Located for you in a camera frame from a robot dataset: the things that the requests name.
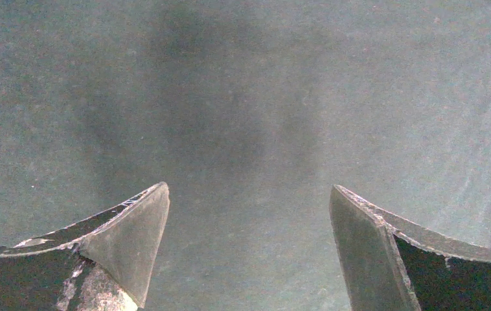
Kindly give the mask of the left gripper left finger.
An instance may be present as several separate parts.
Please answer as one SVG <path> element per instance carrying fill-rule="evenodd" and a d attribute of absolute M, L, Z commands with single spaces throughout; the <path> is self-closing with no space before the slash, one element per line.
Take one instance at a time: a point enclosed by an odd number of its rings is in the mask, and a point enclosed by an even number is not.
<path fill-rule="evenodd" d="M 0 310 L 137 310 L 170 206 L 155 184 L 75 224 L 0 247 Z"/>

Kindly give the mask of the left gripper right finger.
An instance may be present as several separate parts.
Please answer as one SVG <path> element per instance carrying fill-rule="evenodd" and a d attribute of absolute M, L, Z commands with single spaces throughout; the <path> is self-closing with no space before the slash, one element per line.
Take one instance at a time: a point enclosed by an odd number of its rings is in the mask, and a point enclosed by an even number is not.
<path fill-rule="evenodd" d="M 353 310 L 491 310 L 491 249 L 332 187 L 330 218 Z"/>

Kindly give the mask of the black t shirt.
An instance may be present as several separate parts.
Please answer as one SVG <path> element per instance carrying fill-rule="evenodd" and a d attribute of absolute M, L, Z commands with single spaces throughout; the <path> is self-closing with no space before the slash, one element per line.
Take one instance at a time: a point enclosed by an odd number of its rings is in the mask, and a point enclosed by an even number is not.
<path fill-rule="evenodd" d="M 332 185 L 491 248 L 491 1 L 0 1 L 0 246 L 162 181 L 147 310 L 348 310 Z"/>

